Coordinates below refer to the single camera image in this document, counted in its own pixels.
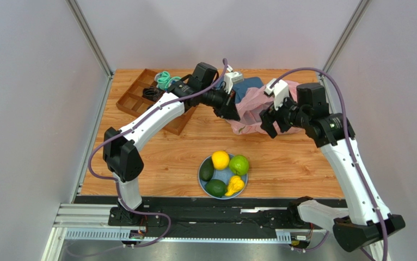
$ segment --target gray floor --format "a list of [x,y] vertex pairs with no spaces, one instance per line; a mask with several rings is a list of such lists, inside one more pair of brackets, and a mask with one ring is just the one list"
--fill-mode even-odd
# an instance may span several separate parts
[[[322,234],[314,234],[312,246],[321,239]],[[74,254],[90,254],[120,245],[118,241],[77,240],[66,241],[69,250]],[[230,244],[230,243],[170,243],[157,244],[137,249],[118,249],[101,256],[74,258],[62,253],[59,260],[139,260],[139,261],[274,261],[274,260],[368,260],[361,251],[347,253],[342,250],[335,239],[330,236],[326,243],[316,251],[297,253],[286,245],[273,244]]]

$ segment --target avocado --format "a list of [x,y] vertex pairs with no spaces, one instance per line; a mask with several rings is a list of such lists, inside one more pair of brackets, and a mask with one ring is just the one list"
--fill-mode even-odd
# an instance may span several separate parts
[[205,190],[214,197],[223,197],[228,191],[228,188],[223,181],[219,179],[212,179],[205,184]]
[[212,159],[208,158],[202,163],[202,166],[199,170],[199,178],[203,181],[209,181],[213,177],[215,169],[213,168]]

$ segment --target green fruit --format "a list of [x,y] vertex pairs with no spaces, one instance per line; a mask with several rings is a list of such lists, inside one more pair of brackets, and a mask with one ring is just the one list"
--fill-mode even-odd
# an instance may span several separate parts
[[219,179],[212,179],[207,182],[205,190],[214,197],[223,197],[228,192],[226,184]]
[[236,175],[243,176],[249,171],[249,161],[243,155],[236,155],[229,161],[229,169]]
[[203,181],[209,181],[213,177],[213,173],[215,172],[215,169],[213,168],[213,162],[212,160],[206,159],[202,166],[200,166],[199,170],[199,178]]

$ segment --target bowl of fruit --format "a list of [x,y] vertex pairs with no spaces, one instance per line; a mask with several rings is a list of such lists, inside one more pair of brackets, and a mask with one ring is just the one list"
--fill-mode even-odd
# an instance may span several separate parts
[[249,167],[249,161],[243,155],[214,152],[200,164],[199,184],[209,196],[228,200],[246,187]]

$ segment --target green cord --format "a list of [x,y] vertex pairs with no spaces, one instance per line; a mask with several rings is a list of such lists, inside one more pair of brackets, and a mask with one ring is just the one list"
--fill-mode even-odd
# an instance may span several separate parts
[[179,80],[181,77],[175,76],[170,78],[170,73],[167,71],[163,71],[160,74],[160,77],[157,79],[157,87],[161,90],[167,90],[170,87],[170,84],[174,80]]

